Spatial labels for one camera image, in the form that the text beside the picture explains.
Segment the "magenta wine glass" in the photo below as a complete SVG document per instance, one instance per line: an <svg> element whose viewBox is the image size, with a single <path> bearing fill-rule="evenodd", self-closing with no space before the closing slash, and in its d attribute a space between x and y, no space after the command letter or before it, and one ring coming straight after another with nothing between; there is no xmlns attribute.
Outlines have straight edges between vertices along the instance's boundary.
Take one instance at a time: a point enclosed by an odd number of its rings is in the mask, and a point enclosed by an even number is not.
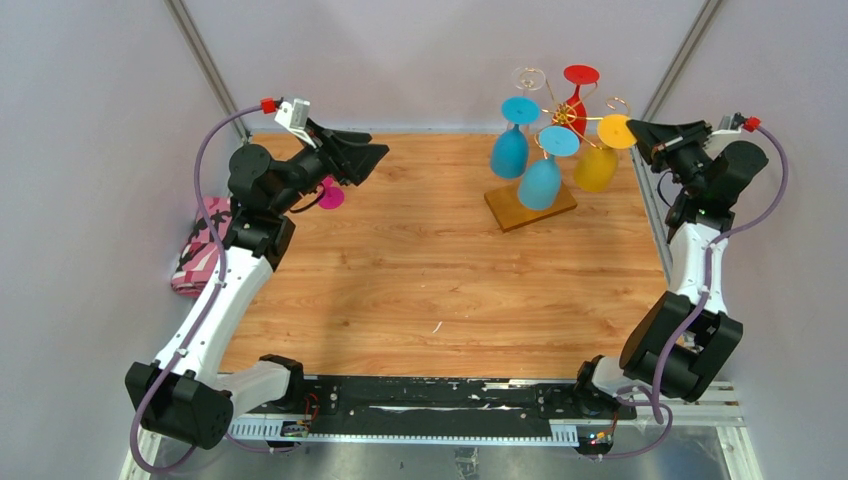
<svg viewBox="0 0 848 480"><path fill-rule="evenodd" d="M339 208L345 200L344 191L336 184L332 176L327 176L322 181L322 196L318 206L324 210Z"/></svg>

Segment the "yellow wine glass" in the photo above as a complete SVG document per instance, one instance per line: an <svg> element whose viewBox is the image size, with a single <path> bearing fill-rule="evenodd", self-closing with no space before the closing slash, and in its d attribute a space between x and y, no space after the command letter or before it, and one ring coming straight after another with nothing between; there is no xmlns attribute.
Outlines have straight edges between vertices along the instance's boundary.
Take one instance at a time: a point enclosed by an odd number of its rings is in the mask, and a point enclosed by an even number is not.
<svg viewBox="0 0 848 480"><path fill-rule="evenodd" d="M575 184L590 193L607 189L618 170L620 151L634 146L636 138L629 130L630 118L624 114L610 114L597 122L599 142L581 154L574 170Z"/></svg>

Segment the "red wine glass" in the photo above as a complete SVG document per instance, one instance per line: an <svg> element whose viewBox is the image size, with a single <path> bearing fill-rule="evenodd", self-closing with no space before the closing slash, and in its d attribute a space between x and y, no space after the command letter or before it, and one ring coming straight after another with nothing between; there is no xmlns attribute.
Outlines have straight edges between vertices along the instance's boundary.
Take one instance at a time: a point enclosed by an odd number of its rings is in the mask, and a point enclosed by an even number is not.
<svg viewBox="0 0 848 480"><path fill-rule="evenodd" d="M574 90L562 108L561 124L576 135L583 136L588 124L585 96L597 87L600 73L592 66L573 64L563 70L563 76L574 85Z"/></svg>

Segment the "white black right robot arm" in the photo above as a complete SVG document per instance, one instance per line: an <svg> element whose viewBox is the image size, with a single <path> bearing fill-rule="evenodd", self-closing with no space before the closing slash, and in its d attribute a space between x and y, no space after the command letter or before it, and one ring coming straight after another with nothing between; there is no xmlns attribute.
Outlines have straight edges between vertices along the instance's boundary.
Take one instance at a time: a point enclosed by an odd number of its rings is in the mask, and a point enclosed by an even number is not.
<svg viewBox="0 0 848 480"><path fill-rule="evenodd" d="M655 173L668 171L681 190L667 212L672 259L668 289L628 337L618 358L585 362L571 390L584 417L612 411L635 386L653 396L698 400L743 336L723 298L722 260L737 226L733 207L769 163L756 144L740 139L759 123L740 114L719 129L705 121L667 125L629 120L628 131Z"/></svg>

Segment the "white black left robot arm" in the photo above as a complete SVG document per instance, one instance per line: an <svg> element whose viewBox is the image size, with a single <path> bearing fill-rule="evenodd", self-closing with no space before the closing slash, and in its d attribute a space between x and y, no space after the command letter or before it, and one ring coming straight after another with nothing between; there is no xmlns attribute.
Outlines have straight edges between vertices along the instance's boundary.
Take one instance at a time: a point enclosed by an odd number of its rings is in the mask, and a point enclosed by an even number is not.
<svg viewBox="0 0 848 480"><path fill-rule="evenodd" d="M301 149L287 160L253 143L230 157L232 219L225 235L213 236L221 241L213 277L166 347L151 363L134 363L125 376L136 426L209 450L234 419L262 404L283 413L304 405L298 361L266 354L229 375L220 375L219 366L247 307L291 243L290 215L300 198L328 177L360 185L390 148L368 133L335 131L312 120L299 141Z"/></svg>

